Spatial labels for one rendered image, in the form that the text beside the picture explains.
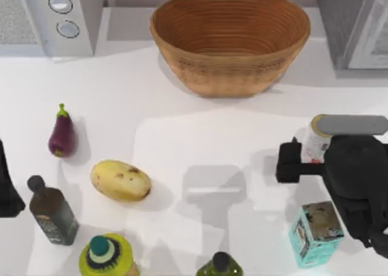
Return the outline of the purple eggplant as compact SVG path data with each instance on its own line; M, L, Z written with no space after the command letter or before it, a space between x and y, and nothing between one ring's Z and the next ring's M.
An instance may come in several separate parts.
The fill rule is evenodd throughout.
M53 132L48 140L48 149L52 155L59 158L70 157L75 149L73 121L63 103L59 104Z

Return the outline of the brown woven basket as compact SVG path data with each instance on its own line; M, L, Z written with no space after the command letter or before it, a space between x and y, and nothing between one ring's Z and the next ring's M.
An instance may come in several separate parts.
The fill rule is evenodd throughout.
M169 0L150 33L193 93L249 97L277 82L310 36L310 19L287 0Z

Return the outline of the yellow potato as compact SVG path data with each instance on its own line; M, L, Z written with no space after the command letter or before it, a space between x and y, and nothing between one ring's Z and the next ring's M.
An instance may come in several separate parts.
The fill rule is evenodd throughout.
M118 160L102 160L95 164L90 179L98 192L115 201L141 201L152 189L146 173Z

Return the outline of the dark olive oil bottle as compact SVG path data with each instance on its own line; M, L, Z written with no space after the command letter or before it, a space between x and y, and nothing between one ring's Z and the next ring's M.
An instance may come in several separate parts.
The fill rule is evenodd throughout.
M57 188L47 187L39 175L31 176L27 185L33 192L30 212L49 242L71 246L79 223L63 193Z

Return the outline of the pale microwave oven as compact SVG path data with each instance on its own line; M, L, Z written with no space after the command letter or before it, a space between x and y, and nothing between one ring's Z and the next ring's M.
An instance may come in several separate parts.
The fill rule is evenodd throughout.
M48 0L0 0L0 57L93 56L105 0L71 1L72 11L59 14ZM57 32L57 23L65 20L79 26L76 38Z

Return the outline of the round microwave knob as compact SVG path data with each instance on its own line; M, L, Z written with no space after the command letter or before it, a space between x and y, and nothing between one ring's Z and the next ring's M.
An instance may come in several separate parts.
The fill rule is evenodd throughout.
M80 34L79 26L73 21L60 21L56 25L57 32L64 38L73 39Z
M48 0L49 7L56 13L68 14L73 9L71 0Z

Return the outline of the white and red can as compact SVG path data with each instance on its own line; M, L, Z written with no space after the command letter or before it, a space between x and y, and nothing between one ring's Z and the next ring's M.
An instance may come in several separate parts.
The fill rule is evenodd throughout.
M313 117L309 123L301 147L301 161L303 163L323 163L324 154L330 146L332 135L324 133L318 127L326 114Z

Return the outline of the pale grey rounded box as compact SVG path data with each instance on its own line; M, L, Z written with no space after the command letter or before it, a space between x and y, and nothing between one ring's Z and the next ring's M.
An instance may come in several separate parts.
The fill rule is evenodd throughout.
M316 126L328 135L384 135L388 118L381 115L321 115Z

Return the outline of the teal carton box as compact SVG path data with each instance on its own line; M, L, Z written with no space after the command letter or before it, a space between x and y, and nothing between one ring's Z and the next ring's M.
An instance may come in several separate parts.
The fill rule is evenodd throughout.
M343 238L330 201L302 205L289 228L289 240L300 268L326 264Z

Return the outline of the green bottle with black cap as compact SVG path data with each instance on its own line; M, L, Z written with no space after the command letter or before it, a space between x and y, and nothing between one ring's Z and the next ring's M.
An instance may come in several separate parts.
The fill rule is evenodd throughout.
M216 252L196 276L243 276L243 269L228 253Z

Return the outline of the yellow bottle with green cap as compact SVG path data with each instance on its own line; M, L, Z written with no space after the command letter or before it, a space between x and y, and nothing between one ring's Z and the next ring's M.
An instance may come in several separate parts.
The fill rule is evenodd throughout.
M140 276L131 244L120 234L93 237L79 256L81 276Z

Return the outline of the grey cabinet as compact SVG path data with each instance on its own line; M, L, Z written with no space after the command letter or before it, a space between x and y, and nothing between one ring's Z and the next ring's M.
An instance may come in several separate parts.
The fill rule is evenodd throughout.
M388 71L388 0L316 0L337 70Z

